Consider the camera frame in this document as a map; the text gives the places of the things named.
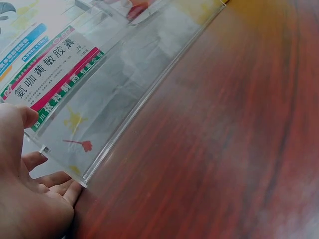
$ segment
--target finger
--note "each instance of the finger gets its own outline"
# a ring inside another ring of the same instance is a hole
[[[23,127],[30,128],[38,120],[38,113],[27,106],[16,106],[20,111]]]
[[[67,191],[63,195],[63,198],[69,204],[74,206],[76,200],[80,196],[81,191],[82,191],[82,186],[78,182],[73,181],[70,187],[67,189]]]
[[[60,185],[55,185],[55,186],[50,188],[50,191],[54,192],[54,193],[58,193],[61,196],[63,196],[73,182],[74,182],[74,180],[71,179],[65,183],[60,184]]]
[[[65,183],[66,181],[69,181],[70,179],[71,177],[67,175],[65,172],[56,172],[47,176],[37,178],[36,182],[40,184],[44,184],[48,188],[51,188],[55,185],[60,185],[62,183]]]
[[[0,135],[0,164],[17,173],[23,144],[23,120],[17,107],[0,104]]]
[[[42,163],[45,163],[48,159],[39,152],[33,152],[21,157],[24,162],[27,170],[31,172],[36,166],[39,166]]]
[[[37,113],[28,107],[0,104],[0,154],[16,167],[20,165],[23,129],[36,121]]]

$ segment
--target wooden surface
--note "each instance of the wooden surface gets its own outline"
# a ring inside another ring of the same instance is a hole
[[[319,1],[233,0],[93,177],[73,235],[319,237]]]

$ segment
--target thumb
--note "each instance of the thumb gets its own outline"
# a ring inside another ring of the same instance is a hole
[[[23,106],[0,104],[0,164],[12,169],[20,167],[23,129],[31,127],[37,120],[37,112]]]

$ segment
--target hand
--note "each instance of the hand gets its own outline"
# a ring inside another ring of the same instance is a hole
[[[27,107],[0,105],[0,238],[58,238],[74,216],[81,186],[63,172],[33,180],[29,172],[47,159],[21,157],[23,129],[37,117]]]

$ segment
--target blue label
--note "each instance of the blue label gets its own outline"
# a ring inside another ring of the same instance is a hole
[[[41,23],[32,32],[30,32],[28,36],[19,42],[0,62],[0,75],[2,75],[12,62],[15,61],[15,59],[45,31],[46,26]]]
[[[49,37],[45,36],[42,38],[25,56],[22,57],[24,62],[27,62],[31,56],[33,56],[42,46],[44,46],[49,40]]]

